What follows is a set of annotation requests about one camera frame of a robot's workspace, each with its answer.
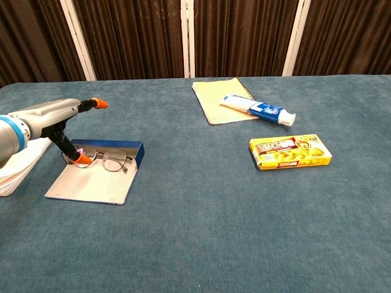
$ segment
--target eyeglass case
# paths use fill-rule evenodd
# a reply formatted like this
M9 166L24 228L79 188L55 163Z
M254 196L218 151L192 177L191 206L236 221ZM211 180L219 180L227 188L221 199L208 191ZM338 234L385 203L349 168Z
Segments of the eyeglass case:
M107 171L103 167L101 159L94 160L87 168L77 168L75 165L67 164L45 197L91 203L125 204L144 157L143 143L126 140L86 139L74 139L71 142L78 148L90 146L102 153L111 148L118 148L126 151L127 156L133 160L126 162L127 172L123 170Z

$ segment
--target brown curtain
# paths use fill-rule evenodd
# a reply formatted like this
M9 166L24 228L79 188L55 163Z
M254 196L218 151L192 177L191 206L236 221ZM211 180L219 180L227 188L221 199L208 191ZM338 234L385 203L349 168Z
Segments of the brown curtain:
M281 75L297 7L298 0L195 0L195 75Z
M0 1L0 87L85 80L59 1Z
M180 0L74 0L97 79L182 78Z
M293 74L391 74L391 1L312 0Z

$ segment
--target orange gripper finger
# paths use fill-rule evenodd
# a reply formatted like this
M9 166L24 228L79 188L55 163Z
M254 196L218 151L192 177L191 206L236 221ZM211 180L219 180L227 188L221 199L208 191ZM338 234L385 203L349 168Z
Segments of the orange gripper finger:
M72 163L77 163L77 164L91 164L92 160L90 157L87 157L83 154L80 154L79 159L72 161Z
M97 102L97 105L94 107L96 109L107 109L109 107L108 102L103 101L102 99L98 98L92 98L95 102Z

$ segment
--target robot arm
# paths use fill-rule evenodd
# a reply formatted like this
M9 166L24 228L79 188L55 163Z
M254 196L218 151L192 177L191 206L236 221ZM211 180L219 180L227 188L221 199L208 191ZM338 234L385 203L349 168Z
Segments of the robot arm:
M28 140L40 137L48 137L73 162L89 162L90 158L76 151L64 129L69 119L93 107L104 109L108 104L96 98L59 99L0 115L0 168L13 154L25 149Z

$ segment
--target blue table surface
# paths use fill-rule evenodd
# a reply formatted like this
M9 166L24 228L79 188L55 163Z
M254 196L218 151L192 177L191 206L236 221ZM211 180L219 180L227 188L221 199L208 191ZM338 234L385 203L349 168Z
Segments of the blue table surface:
M240 78L296 113L208 124L194 81L12 84L0 113L62 98L107 110L69 139L139 140L123 206L44 197L64 168L51 145L0 198L0 292L390 292L391 76ZM260 171L256 137L318 134L328 166Z

